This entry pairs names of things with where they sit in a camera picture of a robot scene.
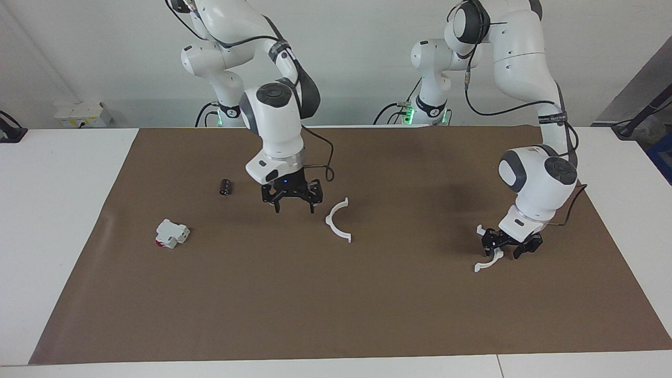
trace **white plastic block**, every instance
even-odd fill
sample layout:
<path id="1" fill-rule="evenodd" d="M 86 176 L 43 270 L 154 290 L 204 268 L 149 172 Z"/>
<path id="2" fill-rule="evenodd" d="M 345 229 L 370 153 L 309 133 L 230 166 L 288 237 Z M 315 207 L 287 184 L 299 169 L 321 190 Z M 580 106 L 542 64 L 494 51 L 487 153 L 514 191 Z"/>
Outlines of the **white plastic block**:
<path id="1" fill-rule="evenodd" d="M 170 219 L 165 219 L 157 228 L 156 243 L 160 247 L 170 248 L 171 250 L 177 244 L 184 244 L 191 231 L 185 225 L 172 223 Z"/>

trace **black cord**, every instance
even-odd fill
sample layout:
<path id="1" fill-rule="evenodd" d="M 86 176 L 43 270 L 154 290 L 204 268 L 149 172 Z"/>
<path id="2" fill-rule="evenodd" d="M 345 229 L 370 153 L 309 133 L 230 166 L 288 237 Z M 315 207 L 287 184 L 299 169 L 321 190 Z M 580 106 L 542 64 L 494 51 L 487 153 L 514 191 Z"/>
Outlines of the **black cord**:
<path id="1" fill-rule="evenodd" d="M 565 217 L 564 222 L 562 222 L 562 223 L 549 223 L 548 225 L 549 226 L 558 226 L 558 227 L 563 227 L 563 226 L 567 225 L 567 223 L 569 222 L 569 217 L 572 215 L 572 209 L 574 208 L 574 204 L 577 203 L 577 200 L 579 199 L 579 196 L 581 195 L 581 193 L 583 193 L 586 190 L 586 188 L 588 188 L 588 184 L 583 184 L 583 185 L 579 186 L 579 191 L 574 196 L 574 199 L 572 200 L 572 203 L 569 205 L 569 210 L 567 211 L 567 216 Z"/>
<path id="2" fill-rule="evenodd" d="M 218 112 L 209 112 L 206 114 L 206 128 L 208 127 L 208 117 L 209 116 L 217 116 L 219 118 L 219 113 Z"/>
<path id="3" fill-rule="evenodd" d="M 567 121 L 564 122 L 564 127 L 569 129 L 572 132 L 572 134 L 574 134 L 575 144 L 569 146 L 569 147 L 571 147 L 571 149 L 569 149 L 569 147 L 568 147 L 566 153 L 563 153 L 562 155 L 558 155 L 557 157 L 569 156 L 569 155 L 572 155 L 573 153 L 575 153 L 579 150 L 579 134 L 574 129 L 574 127 L 572 127 L 572 125 L 570 125 L 569 122 L 567 122 Z"/>
<path id="4" fill-rule="evenodd" d="M 396 119 L 398 120 L 399 116 L 403 116 L 405 114 L 406 114 L 405 112 L 397 112 L 397 113 L 392 114 L 390 116 L 390 119 L 387 120 L 387 124 L 396 124 L 396 120 L 394 120 L 394 123 L 390 123 L 390 122 L 392 122 L 392 118 L 394 118 L 394 116 L 396 116 Z"/>
<path id="5" fill-rule="evenodd" d="M 192 29 L 189 25 L 187 25 L 187 23 L 184 22 L 182 17 L 180 17 L 177 14 L 177 12 L 173 9 L 173 7 L 170 6 L 170 4 L 168 3 L 168 0 L 165 0 L 165 3 L 166 3 L 166 6 L 168 7 L 168 9 L 170 9 L 170 11 L 173 13 L 173 15 L 175 15 L 175 17 L 182 23 L 182 25 L 184 25 L 185 28 L 187 28 L 194 36 L 196 36 L 196 38 L 198 38 L 200 40 L 203 40 L 203 41 L 209 40 L 207 38 L 203 38 L 203 37 L 199 36 L 198 33 L 196 33 L 194 31 L 194 29 Z M 274 40 L 276 42 L 280 41 L 279 38 L 271 37 L 271 36 L 256 36 L 256 37 L 248 38 L 248 39 L 238 41 L 238 42 L 233 42 L 233 43 L 222 42 L 222 41 L 215 38 L 215 40 L 217 40 L 217 42 L 219 42 L 224 48 L 232 48 L 232 47 L 240 46 L 242 44 L 246 44 L 248 42 L 252 42 L 254 40 L 261 40 L 261 39 Z"/>
<path id="6" fill-rule="evenodd" d="M 201 117 L 203 117 L 203 113 L 205 113 L 206 109 L 209 108 L 210 106 L 214 106 L 212 102 L 208 102 L 207 104 L 203 105 L 201 111 L 198 112 L 198 117 L 196 117 L 196 123 L 194 124 L 194 128 L 198 128 L 198 124 L 201 123 Z"/>
<path id="7" fill-rule="evenodd" d="M 9 114 L 3 112 L 2 110 L 0 110 L 0 114 L 2 114 L 2 116 L 4 116 L 6 119 L 12 121 L 12 122 L 13 122 L 16 126 L 18 126 L 19 128 L 23 128 L 23 127 L 21 126 L 21 124 L 20 124 L 17 120 L 14 119 L 14 117 L 12 117 L 12 116 L 10 116 Z"/>
<path id="8" fill-rule="evenodd" d="M 418 89 L 421 82 L 422 82 L 422 77 L 420 79 L 418 79 L 418 82 L 415 84 L 415 87 L 413 87 L 413 90 L 410 92 L 409 96 L 406 98 L 406 102 L 411 101 L 411 97 L 413 97 L 413 94 L 415 93 L 415 90 Z M 397 114 L 397 117 L 394 120 L 394 124 L 396 124 L 399 121 L 399 115 L 403 115 L 403 114 Z"/>
<path id="9" fill-rule="evenodd" d="M 327 138 L 322 137 L 316 132 L 312 131 L 311 129 L 305 127 L 304 125 L 301 125 L 301 128 L 303 128 L 308 134 L 316 137 L 317 139 L 320 139 L 324 142 L 326 142 L 330 147 L 331 147 L 331 152 L 329 153 L 329 161 L 327 164 L 318 164 L 318 165 L 305 165 L 304 168 L 324 168 L 325 169 L 325 179 L 327 182 L 332 182 L 336 178 L 336 173 L 334 172 L 334 169 L 331 167 L 331 160 L 334 157 L 334 144 Z"/>
<path id="10" fill-rule="evenodd" d="M 466 66 L 466 76 L 465 76 L 465 79 L 464 79 L 464 84 L 465 84 L 465 85 L 464 85 L 464 97 L 466 98 L 466 103 L 467 103 L 467 105 L 469 105 L 469 108 L 471 108 L 471 110 L 472 110 L 474 113 L 478 114 L 479 116 L 492 117 L 492 116 L 500 116 L 500 115 L 502 115 L 502 114 L 506 114 L 506 113 L 511 113 L 511 112 L 516 111 L 516 110 L 520 110 L 520 109 L 522 109 L 522 108 L 527 108 L 528 106 L 534 106 L 534 105 L 539 105 L 539 104 L 551 104 L 551 105 L 555 105 L 555 103 L 554 103 L 553 101 L 541 100 L 541 101 L 529 102 L 529 103 L 527 103 L 527 104 L 523 104 L 523 105 L 520 105 L 520 106 L 516 106 L 516 107 L 511 108 L 511 109 L 506 109 L 506 110 L 503 110 L 503 111 L 501 111 L 501 112 L 494 112 L 494 113 L 483 113 L 483 112 L 479 112 L 479 111 L 478 111 L 478 110 L 471 104 L 471 99 L 469 98 L 469 83 L 471 82 L 471 64 L 472 64 L 472 61 L 474 60 L 474 55 L 476 55 L 476 49 L 477 49 L 477 48 L 478 48 L 478 45 L 476 44 L 476 45 L 474 45 L 474 49 L 471 50 L 470 57 L 469 57 L 469 63 L 468 63 L 467 66 Z"/>
<path id="11" fill-rule="evenodd" d="M 665 105 L 665 106 L 661 106 L 660 108 L 656 109 L 655 112 L 651 113 L 651 116 L 652 116 L 653 114 L 662 112 L 663 110 L 665 110 L 665 108 L 667 108 L 667 107 L 670 106 L 670 105 L 672 105 L 672 101 L 668 102 L 667 105 Z M 621 121 L 621 122 L 619 122 L 619 123 L 615 123 L 615 124 L 611 125 L 611 127 L 619 126 L 619 125 L 622 125 L 622 124 L 624 124 L 624 123 L 628 123 L 628 122 L 632 122 L 633 120 L 634 120 L 634 118 L 631 118 L 631 119 L 629 119 L 629 120 L 625 120 L 625 121 Z"/>
<path id="12" fill-rule="evenodd" d="M 387 105 L 386 107 L 384 107 L 384 108 L 380 111 L 380 113 L 378 113 L 378 115 L 377 115 L 377 117 L 376 117 L 376 120 L 374 121 L 374 124 L 378 124 L 378 120 L 379 120 L 380 117 L 383 115 L 383 113 L 385 113 L 385 111 L 387 111 L 387 109 L 389 109 L 389 108 L 393 108 L 393 107 L 395 107 L 395 106 L 399 106 L 399 105 L 397 105 L 396 102 L 393 102 L 393 103 Z"/>
<path id="13" fill-rule="evenodd" d="M 198 38 L 198 39 L 200 39 L 200 40 L 208 40 L 207 38 L 203 38 L 203 37 L 199 36 L 199 35 L 194 31 L 194 29 L 191 29 L 191 28 L 189 27 L 189 25 L 187 25 L 187 23 L 184 22 L 184 20 L 182 19 L 182 17 L 180 17 L 180 16 L 177 14 L 177 12 L 173 9 L 173 7 L 171 7 L 170 4 L 168 4 L 168 0 L 165 0 L 165 2 L 166 2 L 166 6 L 168 7 L 168 9 L 170 9 L 170 11 L 173 12 L 173 15 L 175 15 L 175 17 L 177 17 L 177 19 L 182 23 L 182 25 L 184 25 L 185 28 L 189 29 L 189 31 L 190 31 L 194 36 L 196 36 L 196 38 Z"/>
<path id="14" fill-rule="evenodd" d="M 224 48 L 232 48 L 232 47 L 236 47 L 236 46 L 240 46 L 240 45 L 242 45 L 242 44 L 246 44 L 246 43 L 252 42 L 252 41 L 254 41 L 254 40 L 274 40 L 274 41 L 276 41 L 276 42 L 279 42 L 279 41 L 280 41 L 280 39 L 279 39 L 279 38 L 276 38 L 276 37 L 271 37 L 271 36 L 256 36 L 256 37 L 252 37 L 252 38 L 248 38 L 248 39 L 240 40 L 240 41 L 238 41 L 238 42 L 233 42 L 233 43 L 222 42 L 222 41 L 220 41 L 220 40 L 217 40 L 217 42 L 219 42 Z"/>

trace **white plastic clip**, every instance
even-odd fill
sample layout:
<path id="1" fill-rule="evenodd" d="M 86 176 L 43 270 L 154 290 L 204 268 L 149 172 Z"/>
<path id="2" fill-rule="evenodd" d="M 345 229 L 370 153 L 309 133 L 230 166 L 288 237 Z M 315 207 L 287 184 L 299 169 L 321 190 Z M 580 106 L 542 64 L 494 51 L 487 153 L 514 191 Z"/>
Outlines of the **white plastic clip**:
<path id="1" fill-rule="evenodd" d="M 184 244 L 191 231 L 185 225 L 176 225 L 170 219 L 165 219 L 157 228 L 156 243 L 159 247 L 170 248 L 171 250 L 178 243 Z"/>
<path id="2" fill-rule="evenodd" d="M 329 213 L 329 215 L 327 216 L 327 224 L 328 224 L 328 226 L 331 227 L 331 230 L 334 231 L 334 233 L 336 235 L 342 237 L 343 239 L 347 239 L 348 243 L 352 243 L 352 235 L 349 234 L 349 233 L 342 232 L 341 230 L 336 228 L 336 226 L 334 225 L 334 222 L 333 222 L 334 214 L 336 214 L 336 212 L 338 210 L 341 210 L 342 208 L 347 207 L 347 206 L 348 206 L 348 200 L 347 200 L 347 197 L 345 197 L 345 201 L 337 204 L 336 206 L 334 206 L 333 209 L 331 209 L 331 213 Z"/>
<path id="3" fill-rule="evenodd" d="M 483 225 L 478 225 L 476 228 L 476 233 L 479 234 L 480 236 L 485 236 L 485 230 L 483 229 Z M 476 264 L 474 267 L 474 273 L 480 272 L 481 269 L 485 268 L 490 268 L 491 266 L 495 265 L 495 262 L 497 260 L 501 259 L 504 257 L 504 251 L 500 250 L 499 248 L 495 249 L 495 255 L 493 256 L 493 261 L 486 263 L 486 264 Z"/>

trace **brown paper mat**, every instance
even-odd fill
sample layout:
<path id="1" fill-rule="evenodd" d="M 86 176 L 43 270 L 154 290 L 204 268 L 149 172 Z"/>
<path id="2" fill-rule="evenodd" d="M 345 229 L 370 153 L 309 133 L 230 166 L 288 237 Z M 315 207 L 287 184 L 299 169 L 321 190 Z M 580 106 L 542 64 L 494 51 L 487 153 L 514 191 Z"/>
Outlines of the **brown paper mat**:
<path id="1" fill-rule="evenodd" d="M 476 226 L 515 198 L 499 158 L 538 129 L 320 131 L 337 146 L 324 205 L 276 215 L 245 173 L 251 133 L 141 130 L 30 363 L 672 349 L 586 196 L 536 254 L 473 273 Z M 346 196 L 350 245 L 324 222 Z M 192 229 L 174 251 L 154 245 L 164 218 Z"/>

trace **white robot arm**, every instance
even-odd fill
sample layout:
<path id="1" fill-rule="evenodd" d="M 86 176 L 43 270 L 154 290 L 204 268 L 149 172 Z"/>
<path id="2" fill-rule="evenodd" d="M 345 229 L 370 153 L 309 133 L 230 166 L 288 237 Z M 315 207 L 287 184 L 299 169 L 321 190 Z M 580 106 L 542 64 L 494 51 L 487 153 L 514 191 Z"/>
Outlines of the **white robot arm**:
<path id="1" fill-rule="evenodd" d="M 435 95 L 431 98 L 435 101 L 434 106 L 445 95 L 434 89 L 440 85 L 433 84 L 437 82 L 432 79 L 436 75 L 427 75 L 429 67 L 433 67 L 434 72 L 446 68 L 466 69 L 465 94 L 469 105 L 476 111 L 468 99 L 471 68 L 473 62 L 480 59 L 477 46 L 490 43 L 494 49 L 495 81 L 499 89 L 513 98 L 532 102 L 524 106 L 534 106 L 537 110 L 543 144 L 512 149 L 502 157 L 499 175 L 518 197 L 500 222 L 501 230 L 489 229 L 482 241 L 487 252 L 504 245 L 517 245 L 516 258 L 539 247 L 542 243 L 539 232 L 569 199 L 577 183 L 577 145 L 571 139 L 570 131 L 573 129 L 567 123 L 562 92 L 546 64 L 541 18 L 542 7 L 538 0 L 462 1 L 448 14 L 444 33 L 448 50 L 442 53 L 442 63 L 432 65 L 431 60 L 436 59 L 430 58 L 424 66 L 416 65 L 414 61 L 423 74 L 423 87 L 427 86 L 428 91 Z M 435 44 L 436 51 L 441 50 L 440 44 Z M 423 59 L 425 51 L 431 50 L 429 47 L 422 50 Z M 421 91 L 418 98 L 424 101 L 430 97 Z M 414 106 L 422 109 L 420 101 L 417 102 Z M 504 113 L 476 112 L 484 116 Z M 416 111 L 418 113 L 421 117 L 417 122 L 427 120 L 424 112 Z M 430 123 L 436 119 L 432 116 L 429 114 Z"/>
<path id="2" fill-rule="evenodd" d="M 246 166 L 262 185 L 262 199 L 280 211 L 280 200 L 298 197 L 311 212 L 322 202 L 319 180 L 307 183 L 301 119 L 314 115 L 320 94 L 273 22 L 246 0 L 171 0 L 177 12 L 190 13 L 194 34 L 203 42 L 182 52 L 184 67 L 212 84 L 227 126 L 244 123 L 261 137 L 263 149 Z M 283 75 L 275 83 L 244 90 L 243 80 L 227 71 L 266 54 Z"/>
<path id="3" fill-rule="evenodd" d="M 482 52 L 476 51 L 475 67 Z M 450 50 L 445 40 L 424 40 L 415 44 L 411 62 L 422 75 L 418 96 L 412 99 L 413 124 L 437 124 L 444 117 L 451 88 L 446 71 L 464 71 L 469 58 Z"/>

